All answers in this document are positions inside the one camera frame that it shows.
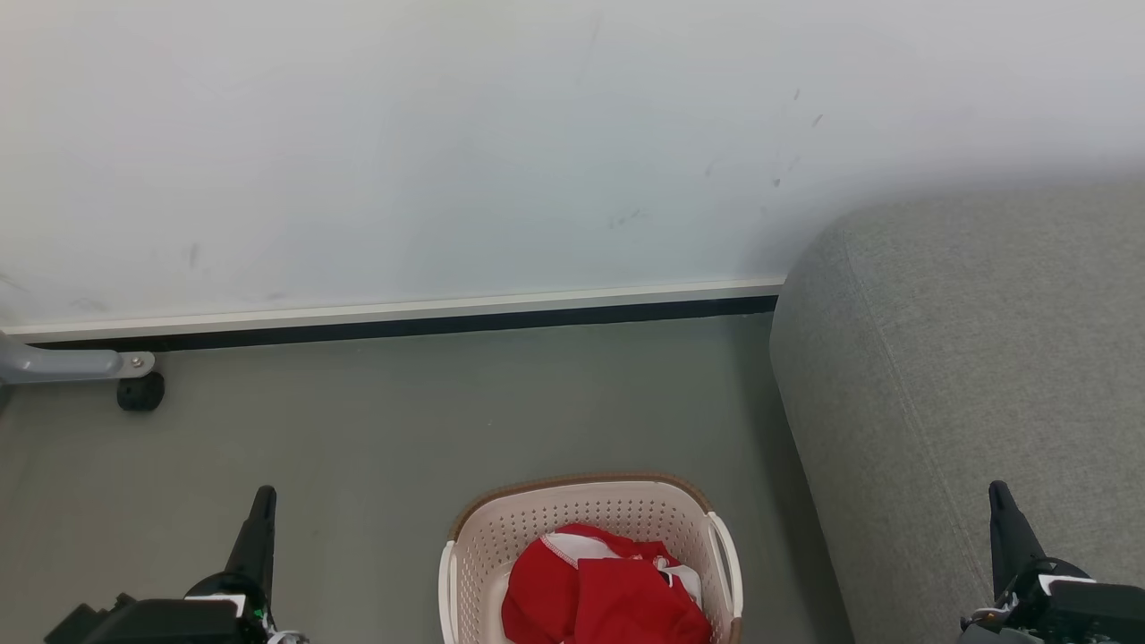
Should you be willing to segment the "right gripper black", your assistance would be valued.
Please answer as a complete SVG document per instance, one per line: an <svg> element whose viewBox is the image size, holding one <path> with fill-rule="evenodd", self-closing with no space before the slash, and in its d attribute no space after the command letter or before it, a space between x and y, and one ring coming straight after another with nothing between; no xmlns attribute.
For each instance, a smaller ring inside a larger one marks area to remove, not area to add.
<svg viewBox="0 0 1145 644"><path fill-rule="evenodd" d="M1047 558L1009 485L988 487L994 599L962 619L961 643L1142 643L1144 590Z"/></svg>

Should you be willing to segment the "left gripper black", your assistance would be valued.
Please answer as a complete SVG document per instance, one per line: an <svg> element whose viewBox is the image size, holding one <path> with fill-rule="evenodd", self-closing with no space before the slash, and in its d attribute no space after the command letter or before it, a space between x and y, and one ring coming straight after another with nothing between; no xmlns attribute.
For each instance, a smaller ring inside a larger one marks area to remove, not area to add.
<svg viewBox="0 0 1145 644"><path fill-rule="evenodd" d="M271 613L277 492L262 486L234 540L226 573L198 582L181 598L119 595L110 608L81 604L45 636L46 643L308 643L281 631Z"/></svg>

